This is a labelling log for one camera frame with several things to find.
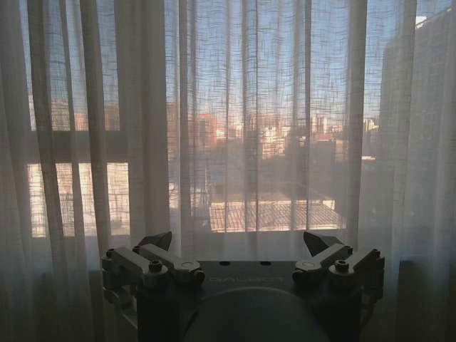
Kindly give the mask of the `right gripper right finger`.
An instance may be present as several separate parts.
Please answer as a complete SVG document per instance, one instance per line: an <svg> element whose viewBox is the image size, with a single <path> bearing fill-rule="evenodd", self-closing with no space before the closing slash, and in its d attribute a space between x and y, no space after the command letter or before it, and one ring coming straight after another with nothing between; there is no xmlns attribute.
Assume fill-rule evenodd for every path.
<svg viewBox="0 0 456 342"><path fill-rule="evenodd" d="M318 284L325 275L335 287L382 287L385 257L377 249L354 251L336 237L304 232L304 244L311 257L297 261L295 283Z"/></svg>

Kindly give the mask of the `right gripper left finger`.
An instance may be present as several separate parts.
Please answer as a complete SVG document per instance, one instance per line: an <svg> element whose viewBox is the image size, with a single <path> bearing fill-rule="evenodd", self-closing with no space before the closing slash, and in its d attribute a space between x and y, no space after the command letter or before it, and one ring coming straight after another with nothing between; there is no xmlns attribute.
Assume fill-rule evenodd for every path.
<svg viewBox="0 0 456 342"><path fill-rule="evenodd" d="M109 249L102 258L104 287L156 287L171 276L178 284L199 286L205 273L198 261L184 259L168 251L172 233L145 237L129 249Z"/></svg>

